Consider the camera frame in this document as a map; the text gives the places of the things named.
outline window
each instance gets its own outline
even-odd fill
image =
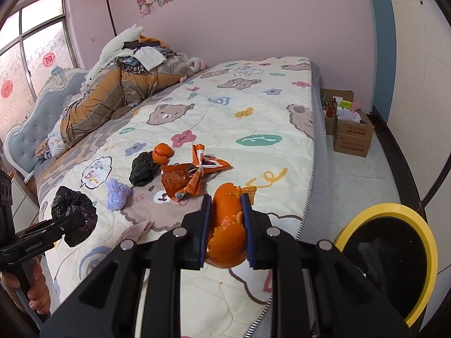
[[[64,0],[38,0],[0,30],[0,144],[30,114],[52,69],[77,67]]]

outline mattress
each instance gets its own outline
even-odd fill
[[[200,207],[201,197],[170,201],[158,177],[146,187],[134,187],[123,210],[106,209],[105,181],[114,177],[128,183],[132,160],[160,142],[174,148],[172,163],[191,162],[192,144],[204,144],[206,154],[233,167],[206,179],[208,193],[228,181],[256,186],[254,209],[298,237],[313,184],[314,84],[311,63],[303,57],[224,63],[152,96],[46,168],[38,179],[42,218],[51,218],[50,205],[60,186],[81,190],[98,213],[86,241],[69,248],[61,240],[46,252],[59,299],[76,288],[123,233],[132,235],[134,226],[151,219],[152,229],[134,236],[141,236],[140,243],[155,240]],[[247,261],[229,270],[206,266],[182,271],[182,335],[249,335],[267,310],[271,292],[271,271],[253,271]]]
[[[316,244],[322,239],[332,240],[332,190],[326,129],[324,127],[321,105],[320,70],[312,65],[312,103],[313,127],[315,131],[315,160],[313,170],[312,194],[308,203],[304,224],[299,233],[299,240],[304,243]],[[255,321],[246,333],[246,338],[269,338],[271,336],[272,305]]]

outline cardboard box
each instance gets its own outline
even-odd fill
[[[366,157],[371,139],[374,133],[374,126],[371,124],[368,116],[357,111],[360,114],[360,123],[349,121],[339,121],[334,134],[334,151],[344,154]]]
[[[357,113],[360,114],[360,123],[338,121],[336,132],[342,135],[350,135],[371,140],[374,132],[373,124],[371,124],[365,113],[360,110],[358,110]]]
[[[325,103],[330,102],[334,96],[341,96],[343,100],[348,100],[350,102],[354,100],[353,91],[321,89],[321,103],[323,109],[325,107]],[[337,119],[324,117],[324,125],[326,126],[326,135],[332,136],[335,133]]]

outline finger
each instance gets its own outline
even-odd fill
[[[37,258],[34,259],[32,275],[34,280],[38,280],[42,276],[41,263],[39,263]]]
[[[46,278],[44,275],[41,275],[41,277],[34,281],[33,286],[30,287],[28,290],[28,298],[30,300],[36,300],[42,296],[42,293],[44,293],[44,289],[46,288]]]
[[[40,308],[37,313],[40,315],[47,314],[50,311],[50,299],[45,303],[45,305]]]
[[[11,273],[2,272],[1,273],[1,281],[6,287],[9,288],[19,288],[20,282],[16,276],[13,276]]]
[[[50,300],[50,293],[49,293],[49,289],[46,287],[46,289],[45,289],[44,293],[42,294],[42,296],[40,296],[36,300],[31,300],[30,301],[30,307],[33,310],[40,310],[46,305],[46,303],[49,300]]]

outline bed headboard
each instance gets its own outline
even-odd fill
[[[13,126],[6,134],[5,157],[21,172],[26,182],[38,163],[36,147],[47,138],[70,98],[80,93],[87,72],[80,68],[53,69],[28,119]]]

